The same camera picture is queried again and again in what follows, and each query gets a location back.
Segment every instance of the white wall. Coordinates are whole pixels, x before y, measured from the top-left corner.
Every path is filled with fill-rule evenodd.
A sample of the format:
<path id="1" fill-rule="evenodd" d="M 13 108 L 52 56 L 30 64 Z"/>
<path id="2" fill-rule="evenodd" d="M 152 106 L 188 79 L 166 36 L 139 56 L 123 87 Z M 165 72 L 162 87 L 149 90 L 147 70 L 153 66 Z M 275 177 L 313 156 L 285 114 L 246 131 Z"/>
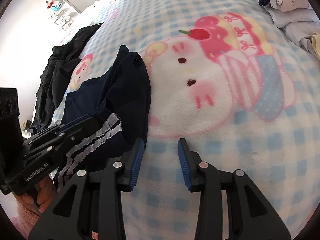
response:
<path id="1" fill-rule="evenodd" d="M 40 75 L 66 35 L 46 1 L 12 0 L 0 19 L 0 86 L 18 89 L 21 125 L 32 119 Z"/>

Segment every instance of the red cherry print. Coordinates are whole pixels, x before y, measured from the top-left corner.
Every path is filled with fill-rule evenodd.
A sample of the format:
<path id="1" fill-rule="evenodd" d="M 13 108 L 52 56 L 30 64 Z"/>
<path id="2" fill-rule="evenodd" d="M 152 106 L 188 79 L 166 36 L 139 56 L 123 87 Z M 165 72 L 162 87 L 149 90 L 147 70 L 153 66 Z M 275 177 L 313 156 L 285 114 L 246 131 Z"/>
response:
<path id="1" fill-rule="evenodd" d="M 195 40 L 206 40 L 207 38 L 210 37 L 210 34 L 207 30 L 204 29 L 193 29 L 189 32 L 187 31 L 183 31 L 183 30 L 179 30 L 179 32 L 183 33 L 183 34 L 188 34 L 188 36 L 192 39 Z"/>

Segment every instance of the bed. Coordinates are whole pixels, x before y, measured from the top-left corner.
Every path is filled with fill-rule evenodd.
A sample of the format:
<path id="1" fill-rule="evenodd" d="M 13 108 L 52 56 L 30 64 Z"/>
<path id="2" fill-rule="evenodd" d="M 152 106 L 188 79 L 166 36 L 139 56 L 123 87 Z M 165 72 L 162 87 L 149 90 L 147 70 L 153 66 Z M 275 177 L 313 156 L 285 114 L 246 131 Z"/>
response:
<path id="1" fill-rule="evenodd" d="M 184 185 L 180 137 L 217 169 L 243 169 L 294 238 L 320 202 L 319 61 L 257 0 L 98 0 L 61 43 L 102 22 L 52 123 L 67 93 L 103 75 L 121 44 L 143 57 L 152 102 L 139 181 L 122 194 L 127 238 L 194 238 L 200 195 Z"/>

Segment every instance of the black jacket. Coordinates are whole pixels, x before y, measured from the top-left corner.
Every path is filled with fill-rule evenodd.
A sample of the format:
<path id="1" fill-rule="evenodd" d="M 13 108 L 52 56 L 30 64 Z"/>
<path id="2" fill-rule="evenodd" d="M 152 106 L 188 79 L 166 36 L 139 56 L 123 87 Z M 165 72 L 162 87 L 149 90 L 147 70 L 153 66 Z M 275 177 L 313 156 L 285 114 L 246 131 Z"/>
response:
<path id="1" fill-rule="evenodd" d="M 78 58 L 80 53 L 101 25 L 84 27 L 67 44 L 52 48 L 53 54 L 40 76 L 41 83 L 36 93 L 36 116 L 31 126 L 34 133 L 51 124 L 53 113 L 63 99 L 72 72 L 81 61 Z"/>
<path id="2" fill-rule="evenodd" d="M 122 123 L 122 131 L 87 155 L 74 172 L 79 169 L 93 172 L 105 168 L 108 158 L 131 150 L 137 138 L 142 138 L 146 145 L 150 103 L 151 87 L 146 65 L 137 52 L 129 52 L 122 45 L 112 67 L 104 75 L 84 81 L 78 90 L 68 93 L 66 97 L 61 124 L 86 114 L 93 115 L 103 124 L 112 113 Z M 74 152 L 71 158 L 74 159 L 94 142 Z M 57 174 L 66 163 L 64 156 Z"/>

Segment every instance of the blue checkered pattern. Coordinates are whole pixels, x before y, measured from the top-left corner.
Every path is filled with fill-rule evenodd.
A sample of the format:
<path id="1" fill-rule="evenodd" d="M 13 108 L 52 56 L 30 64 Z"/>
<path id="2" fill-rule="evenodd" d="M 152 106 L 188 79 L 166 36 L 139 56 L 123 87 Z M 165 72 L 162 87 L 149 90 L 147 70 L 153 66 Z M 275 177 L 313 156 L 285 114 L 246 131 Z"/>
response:
<path id="1" fill-rule="evenodd" d="M 111 17 L 111 10 L 117 10 L 116 17 Z M 81 54 L 81 57 L 93 54 L 86 77 L 90 79 L 108 70 L 121 44 L 143 55 L 149 44 L 180 35 L 179 29 L 193 28 L 199 17 L 226 12 L 244 14 L 259 22 L 294 82 L 296 103 L 273 122 L 260 121 L 252 113 L 238 109 L 221 129 L 189 137 L 187 141 L 204 161 L 218 169 L 243 169 L 295 237 L 320 202 L 319 62 L 274 27 L 257 0 L 100 3 L 76 19 L 73 31 L 107 21 Z M 61 120 L 64 102 L 56 110 L 53 123 Z M 148 138 L 138 184 L 132 193 L 122 194 L 128 239 L 194 238 L 200 195 L 189 193 L 184 186 L 177 140 Z"/>

